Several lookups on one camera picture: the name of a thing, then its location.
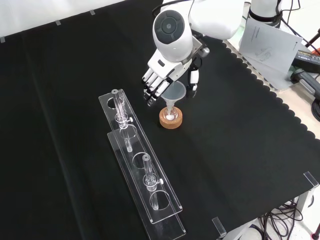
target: clear acrylic rack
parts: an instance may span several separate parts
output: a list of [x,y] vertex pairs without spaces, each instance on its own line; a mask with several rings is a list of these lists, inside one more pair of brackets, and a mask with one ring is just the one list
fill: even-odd
[[178,216],[182,206],[124,91],[114,89],[99,100],[112,130],[108,138],[149,238],[185,235]]

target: glass test tube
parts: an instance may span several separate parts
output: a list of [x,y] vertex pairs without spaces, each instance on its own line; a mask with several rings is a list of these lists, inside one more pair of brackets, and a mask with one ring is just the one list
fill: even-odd
[[131,153],[132,152],[132,145],[130,142],[130,137],[128,134],[128,122],[127,122],[127,114],[124,112],[122,103],[121,103],[121,99],[119,96],[119,91],[117,89],[113,89],[111,91],[111,93],[113,94],[113,101],[114,101],[114,105],[115,105],[115,109],[116,109],[116,120],[119,123],[119,127],[121,128],[121,131],[123,132],[123,138],[124,138],[124,142],[125,142],[125,146],[126,146],[126,150]]
[[150,203],[153,209],[158,210],[159,204],[157,193],[155,192],[154,194],[152,194],[157,189],[157,182],[152,172],[151,158],[148,154],[143,155],[142,158],[145,171],[145,184],[147,185],[146,188],[148,189],[148,191],[150,191],[151,194]]

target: robotic hand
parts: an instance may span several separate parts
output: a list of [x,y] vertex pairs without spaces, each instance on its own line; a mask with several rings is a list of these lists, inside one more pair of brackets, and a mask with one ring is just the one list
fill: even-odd
[[164,0],[152,26],[157,50],[142,78],[144,99],[149,106],[187,70],[189,89],[197,90],[199,66],[193,60],[196,54],[206,57],[210,52],[199,38],[204,35],[222,40],[231,38],[240,25],[244,5],[244,0],[170,2]]

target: clear plastic funnel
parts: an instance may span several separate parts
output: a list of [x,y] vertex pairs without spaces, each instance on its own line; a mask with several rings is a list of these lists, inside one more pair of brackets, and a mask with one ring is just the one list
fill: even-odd
[[175,109],[176,101],[179,101],[186,95],[186,87],[182,82],[174,81],[161,97],[166,102],[166,109],[163,117],[167,120],[174,120],[178,117],[178,111]]

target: table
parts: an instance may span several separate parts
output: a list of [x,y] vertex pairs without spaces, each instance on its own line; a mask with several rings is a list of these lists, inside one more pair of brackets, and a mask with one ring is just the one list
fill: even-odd
[[178,103],[182,126],[158,126],[164,103],[149,108],[140,81],[155,51],[155,4],[121,2],[0,45],[0,138],[10,166],[2,206],[16,209],[6,212],[4,238],[21,224],[16,238],[146,239],[98,100],[112,89],[126,92],[180,200],[186,240],[216,239],[215,217],[231,232],[308,191],[307,171],[320,179],[319,142],[219,40],[205,39],[211,53],[197,96]]

